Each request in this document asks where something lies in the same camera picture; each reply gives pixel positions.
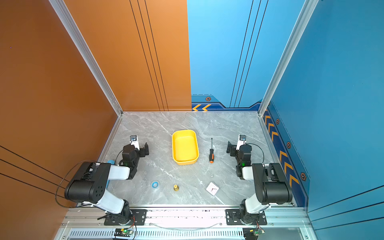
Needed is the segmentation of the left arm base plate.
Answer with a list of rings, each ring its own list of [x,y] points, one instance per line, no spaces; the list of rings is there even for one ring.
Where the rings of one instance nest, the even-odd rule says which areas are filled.
[[[144,226],[147,218],[146,209],[131,209],[130,218],[123,219],[122,217],[117,217],[116,215],[106,215],[104,225],[105,226],[124,226],[129,227],[133,224],[135,226]]]

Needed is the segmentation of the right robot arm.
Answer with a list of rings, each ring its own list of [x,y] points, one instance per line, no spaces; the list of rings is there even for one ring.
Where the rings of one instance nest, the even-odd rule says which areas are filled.
[[[286,175],[278,163],[252,163],[252,145],[238,142],[228,143],[227,153],[237,161],[236,174],[241,180],[254,183],[255,193],[244,199],[239,211],[230,213],[233,223],[243,225],[266,225],[265,210],[272,205],[283,205],[293,200],[293,192]]]

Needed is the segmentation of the black orange screwdriver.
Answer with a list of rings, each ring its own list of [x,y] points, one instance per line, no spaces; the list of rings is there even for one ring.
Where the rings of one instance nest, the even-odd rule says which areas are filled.
[[[214,162],[214,148],[213,148],[213,139],[211,139],[211,148],[209,154],[209,161],[212,164]]]

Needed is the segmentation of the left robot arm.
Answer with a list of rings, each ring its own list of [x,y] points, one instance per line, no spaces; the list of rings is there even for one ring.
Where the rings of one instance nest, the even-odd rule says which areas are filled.
[[[121,226],[134,224],[134,214],[127,200],[107,190],[111,180],[132,180],[137,173],[139,160],[149,155],[149,146],[141,148],[136,141],[123,147],[123,159],[118,165],[83,162],[65,189],[65,199],[90,205],[105,212],[106,223]]]

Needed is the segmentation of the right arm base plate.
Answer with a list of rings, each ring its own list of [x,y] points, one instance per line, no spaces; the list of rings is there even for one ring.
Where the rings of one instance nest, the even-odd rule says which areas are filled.
[[[226,221],[227,225],[234,226],[234,225],[245,225],[245,226],[266,226],[267,218],[264,212],[259,214],[249,214],[245,212],[244,214],[241,213],[239,209],[226,209]]]

